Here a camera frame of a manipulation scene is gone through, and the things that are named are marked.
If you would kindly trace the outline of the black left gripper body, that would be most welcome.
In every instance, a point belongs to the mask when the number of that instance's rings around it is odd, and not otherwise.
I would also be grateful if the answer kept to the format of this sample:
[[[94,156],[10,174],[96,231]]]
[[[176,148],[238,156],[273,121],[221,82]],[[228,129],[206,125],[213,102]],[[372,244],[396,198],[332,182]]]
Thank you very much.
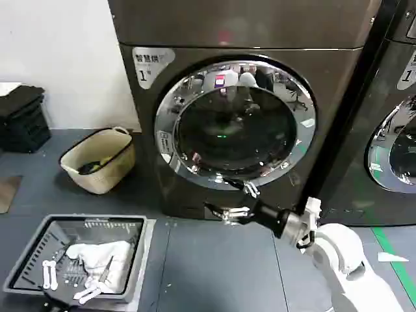
[[[77,301],[73,299],[74,290],[68,287],[58,288],[55,291],[51,289],[42,290],[45,297],[42,311],[75,311]]]

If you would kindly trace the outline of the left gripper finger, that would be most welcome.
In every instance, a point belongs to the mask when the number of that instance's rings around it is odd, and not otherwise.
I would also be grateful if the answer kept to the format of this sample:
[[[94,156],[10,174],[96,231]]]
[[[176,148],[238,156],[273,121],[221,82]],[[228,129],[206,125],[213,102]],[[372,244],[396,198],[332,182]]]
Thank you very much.
[[[57,281],[57,263],[52,260],[44,260],[42,262],[42,271],[43,271],[43,285],[42,288],[45,290],[56,291],[58,289]]]
[[[80,305],[84,305],[89,300],[94,299],[96,296],[101,294],[103,290],[107,287],[105,285],[105,281],[110,272],[111,263],[113,260],[113,256],[109,259],[104,271],[100,275],[97,281],[93,281],[92,284],[81,292],[77,292],[74,294],[73,299],[77,300]]]

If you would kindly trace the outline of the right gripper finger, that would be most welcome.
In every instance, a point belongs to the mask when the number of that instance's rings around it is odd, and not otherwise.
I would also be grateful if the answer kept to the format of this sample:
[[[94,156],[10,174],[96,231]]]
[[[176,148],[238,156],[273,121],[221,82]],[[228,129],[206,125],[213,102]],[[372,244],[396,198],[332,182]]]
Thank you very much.
[[[232,187],[243,191],[243,193],[251,197],[258,197],[260,195],[260,191],[251,181],[242,181],[230,178],[223,178],[223,181],[228,185],[231,185]]]
[[[211,203],[204,203],[204,207],[229,225],[250,223],[254,215],[248,207],[219,207]]]

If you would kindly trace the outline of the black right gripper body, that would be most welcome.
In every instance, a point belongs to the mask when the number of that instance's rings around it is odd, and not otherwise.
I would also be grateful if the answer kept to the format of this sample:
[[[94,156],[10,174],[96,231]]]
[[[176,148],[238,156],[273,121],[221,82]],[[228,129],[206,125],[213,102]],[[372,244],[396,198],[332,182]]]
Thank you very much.
[[[282,237],[291,211],[275,210],[262,200],[254,200],[250,204],[249,220],[270,229],[275,237]]]

